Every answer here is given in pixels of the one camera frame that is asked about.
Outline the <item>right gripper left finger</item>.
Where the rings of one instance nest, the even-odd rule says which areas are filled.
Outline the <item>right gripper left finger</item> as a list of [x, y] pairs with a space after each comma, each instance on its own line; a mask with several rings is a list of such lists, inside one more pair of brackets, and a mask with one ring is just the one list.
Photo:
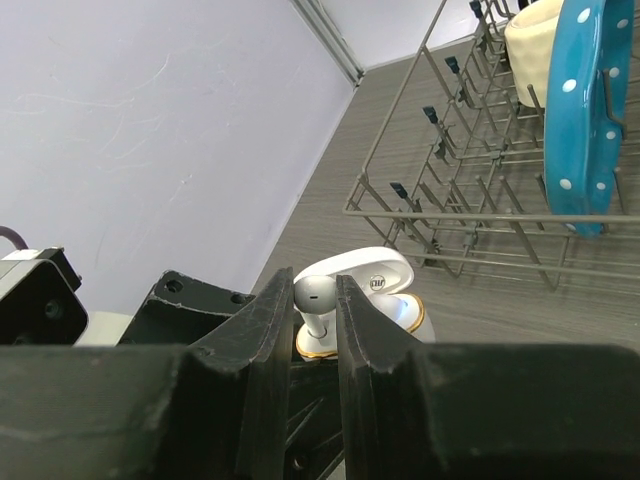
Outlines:
[[5, 479], [157, 479], [183, 345], [1, 344]]

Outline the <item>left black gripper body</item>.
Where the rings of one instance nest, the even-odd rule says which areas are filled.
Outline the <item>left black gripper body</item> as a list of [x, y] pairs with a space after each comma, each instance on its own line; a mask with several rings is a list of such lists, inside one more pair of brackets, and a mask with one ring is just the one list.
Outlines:
[[245, 295], [169, 270], [127, 327], [133, 346], [180, 344], [157, 479], [326, 479], [344, 457], [337, 364], [295, 339], [293, 275]]

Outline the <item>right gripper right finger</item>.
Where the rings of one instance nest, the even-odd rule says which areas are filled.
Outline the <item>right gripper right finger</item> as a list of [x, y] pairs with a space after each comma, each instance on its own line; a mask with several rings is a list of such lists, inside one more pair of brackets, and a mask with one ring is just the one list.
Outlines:
[[639, 356], [613, 345], [424, 343], [336, 282], [350, 479], [635, 479]]

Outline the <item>white earbud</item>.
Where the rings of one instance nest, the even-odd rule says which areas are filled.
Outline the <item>white earbud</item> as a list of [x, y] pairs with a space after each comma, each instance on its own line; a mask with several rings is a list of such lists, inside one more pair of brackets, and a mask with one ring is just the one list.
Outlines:
[[327, 334], [321, 316], [336, 308], [335, 287], [335, 279], [326, 275], [309, 275], [294, 282], [295, 306], [313, 338]]

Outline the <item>white charging case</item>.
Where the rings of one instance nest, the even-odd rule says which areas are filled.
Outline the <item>white charging case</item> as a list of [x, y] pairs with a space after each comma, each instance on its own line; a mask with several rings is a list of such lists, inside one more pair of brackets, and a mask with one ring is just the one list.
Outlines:
[[[388, 247], [365, 247], [318, 261], [304, 270], [294, 282], [309, 275], [335, 279], [350, 276], [375, 308], [396, 325], [422, 342], [434, 342], [436, 334], [422, 299], [408, 288], [414, 270], [398, 251]], [[305, 361], [337, 357], [336, 308], [321, 316], [327, 329], [323, 338], [313, 338], [304, 323], [296, 336], [296, 350]]]

